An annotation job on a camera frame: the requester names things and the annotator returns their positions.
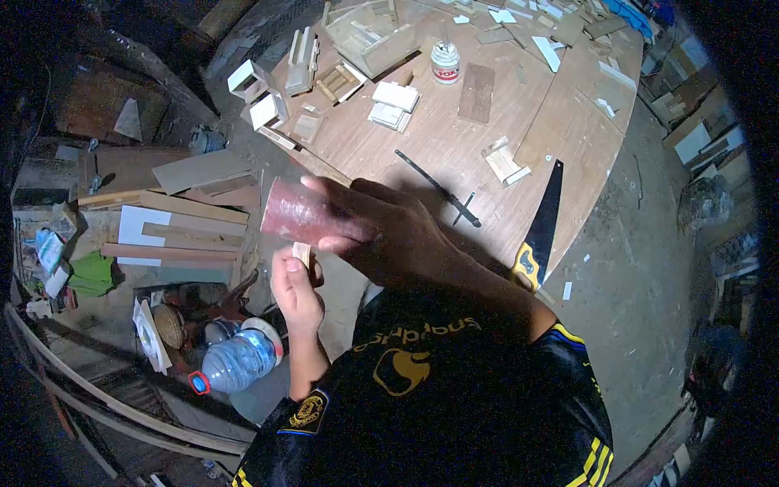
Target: green cloth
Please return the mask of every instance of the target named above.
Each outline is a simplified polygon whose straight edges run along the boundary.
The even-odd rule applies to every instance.
[[[68,286],[77,294],[86,296],[102,296],[114,287],[111,279],[111,266],[114,257],[103,257],[100,251],[87,254],[81,259],[71,262],[73,275]]]

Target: person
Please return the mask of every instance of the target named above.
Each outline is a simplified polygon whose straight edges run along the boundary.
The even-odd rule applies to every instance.
[[[313,272],[291,248],[271,288],[291,385],[233,485],[604,485],[612,431],[587,349],[530,292],[446,239],[414,197],[357,179],[301,182],[379,236],[322,237],[384,286],[330,364]]]

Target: fingernail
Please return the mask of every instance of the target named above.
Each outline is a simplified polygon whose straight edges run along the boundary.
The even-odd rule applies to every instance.
[[[297,272],[302,269],[303,263],[297,259],[289,259],[287,261],[287,272]]]

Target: rolled sandpaper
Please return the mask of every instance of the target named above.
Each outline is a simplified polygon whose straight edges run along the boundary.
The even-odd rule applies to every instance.
[[[367,243],[378,233],[370,223],[352,217],[324,195],[281,178],[270,187],[259,230],[314,247],[322,237],[341,236]]]

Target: glue jar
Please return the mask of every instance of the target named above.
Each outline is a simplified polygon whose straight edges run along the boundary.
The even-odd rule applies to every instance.
[[[439,83],[452,84],[460,75],[460,53],[451,42],[441,41],[433,45],[430,54],[433,76]]]

